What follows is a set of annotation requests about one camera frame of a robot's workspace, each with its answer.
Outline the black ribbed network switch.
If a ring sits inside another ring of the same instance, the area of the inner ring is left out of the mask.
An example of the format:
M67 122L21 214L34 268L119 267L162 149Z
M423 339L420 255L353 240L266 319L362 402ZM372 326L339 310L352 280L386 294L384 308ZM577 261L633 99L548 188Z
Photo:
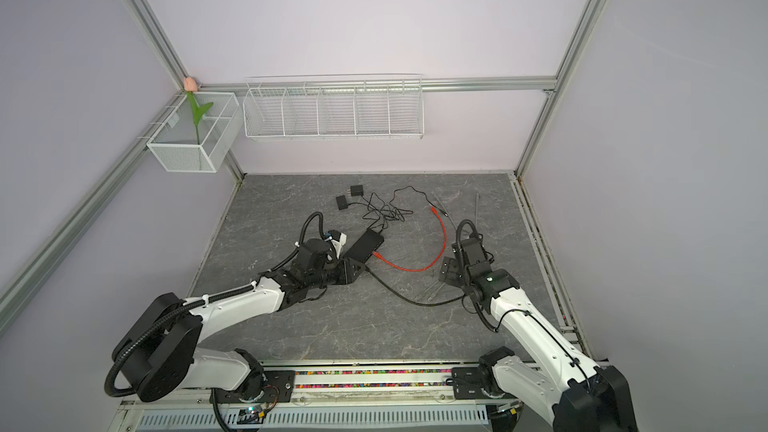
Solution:
M344 257L366 263L383 243L384 237L379 232L368 229L344 253Z

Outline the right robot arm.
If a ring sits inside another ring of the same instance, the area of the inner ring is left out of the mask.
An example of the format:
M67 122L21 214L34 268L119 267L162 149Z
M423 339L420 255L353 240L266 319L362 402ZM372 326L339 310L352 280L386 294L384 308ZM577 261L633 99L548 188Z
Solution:
M614 366L601 366L579 351L534 306L512 274L494 269L474 223L462 220L455 232L451 264L461 288L493 333L511 333L533 359L526 364L500 347L483 355L476 372L453 384L500 399L510 395L555 431L635 431L630 387Z

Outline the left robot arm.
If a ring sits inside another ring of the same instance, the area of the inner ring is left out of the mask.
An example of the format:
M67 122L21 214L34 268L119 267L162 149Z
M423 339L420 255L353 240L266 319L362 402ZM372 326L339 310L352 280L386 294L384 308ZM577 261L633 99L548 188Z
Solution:
M221 352L201 342L248 319L309 302L312 290L353 283L373 253L361 241L345 244L344 233L320 228L312 238L301 234L288 257L242 286L185 299L174 293L156 297L115 346L105 394L153 402L178 389L210 389L243 402L261 399L268 387L261 362L242 348Z

